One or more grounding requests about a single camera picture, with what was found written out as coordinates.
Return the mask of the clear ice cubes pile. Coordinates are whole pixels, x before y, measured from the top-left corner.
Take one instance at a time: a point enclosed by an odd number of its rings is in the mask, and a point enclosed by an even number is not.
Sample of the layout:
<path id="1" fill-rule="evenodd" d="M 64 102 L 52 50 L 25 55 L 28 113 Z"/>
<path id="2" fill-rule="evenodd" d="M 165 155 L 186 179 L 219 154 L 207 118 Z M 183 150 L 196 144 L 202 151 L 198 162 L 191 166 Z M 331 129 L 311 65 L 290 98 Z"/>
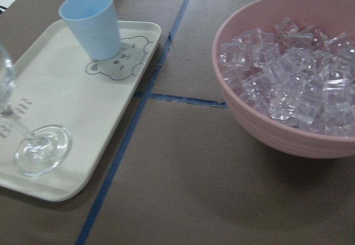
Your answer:
<path id="1" fill-rule="evenodd" d="M 220 46 L 223 80 L 248 106 L 284 125 L 354 137 L 354 42 L 286 18 Z"/>

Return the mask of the light blue cup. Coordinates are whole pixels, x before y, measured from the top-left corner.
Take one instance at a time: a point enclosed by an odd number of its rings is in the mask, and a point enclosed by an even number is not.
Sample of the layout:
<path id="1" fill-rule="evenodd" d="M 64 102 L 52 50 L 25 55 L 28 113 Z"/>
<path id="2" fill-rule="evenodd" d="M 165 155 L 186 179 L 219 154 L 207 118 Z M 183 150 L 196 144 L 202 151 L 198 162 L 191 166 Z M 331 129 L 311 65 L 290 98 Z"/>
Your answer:
<path id="1" fill-rule="evenodd" d="M 121 38 L 113 0 L 66 0 L 59 15 L 92 59 L 106 60 L 119 53 Z"/>

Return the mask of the cream bear tray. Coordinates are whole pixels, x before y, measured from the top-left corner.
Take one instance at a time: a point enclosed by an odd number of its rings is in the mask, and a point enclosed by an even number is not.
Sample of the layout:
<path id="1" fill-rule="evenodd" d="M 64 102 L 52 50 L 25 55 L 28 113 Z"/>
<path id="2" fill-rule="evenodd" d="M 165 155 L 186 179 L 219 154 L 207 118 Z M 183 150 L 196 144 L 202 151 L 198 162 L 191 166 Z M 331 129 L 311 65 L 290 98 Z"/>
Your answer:
<path id="1" fill-rule="evenodd" d="M 122 49 L 95 62 L 63 20 L 50 25 L 15 65 L 11 106 L 30 128 L 61 125 L 72 147 L 53 171 L 21 175 L 14 154 L 21 136 L 1 125 L 1 187 L 46 201 L 64 201 L 88 183 L 147 68 L 161 36 L 159 25 L 119 21 Z"/>

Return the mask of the clear wine glass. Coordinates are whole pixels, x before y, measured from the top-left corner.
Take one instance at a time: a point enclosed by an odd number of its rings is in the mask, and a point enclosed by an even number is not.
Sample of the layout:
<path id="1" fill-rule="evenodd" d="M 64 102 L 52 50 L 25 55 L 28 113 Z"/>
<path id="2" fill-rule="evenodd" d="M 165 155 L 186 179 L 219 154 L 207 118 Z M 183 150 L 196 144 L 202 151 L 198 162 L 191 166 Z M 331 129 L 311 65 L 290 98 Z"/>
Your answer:
<path id="1" fill-rule="evenodd" d="M 10 99 L 15 86 L 12 59 L 1 46 L 1 119 L 14 127 L 23 139 L 17 147 L 14 164 L 25 176 L 38 177 L 58 167 L 66 158 L 72 145 L 67 128 L 47 125 L 31 131 L 15 114 Z"/>

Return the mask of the pink bowl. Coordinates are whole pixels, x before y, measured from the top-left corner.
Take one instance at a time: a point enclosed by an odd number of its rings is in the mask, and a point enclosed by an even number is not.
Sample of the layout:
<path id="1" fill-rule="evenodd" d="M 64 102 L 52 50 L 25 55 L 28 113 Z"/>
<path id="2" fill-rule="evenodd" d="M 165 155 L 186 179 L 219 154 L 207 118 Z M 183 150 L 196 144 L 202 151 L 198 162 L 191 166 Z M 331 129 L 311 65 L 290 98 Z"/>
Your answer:
<path id="1" fill-rule="evenodd" d="M 245 104 L 224 82 L 219 64 L 220 45 L 245 30 L 260 27 L 271 32 L 289 17 L 300 26 L 315 24 L 328 35 L 347 32 L 354 38 L 354 0 L 256 0 L 223 22 L 212 45 L 212 63 L 230 113 L 254 138 L 287 154 L 314 159 L 354 155 L 354 138 L 313 134 L 275 122 Z"/>

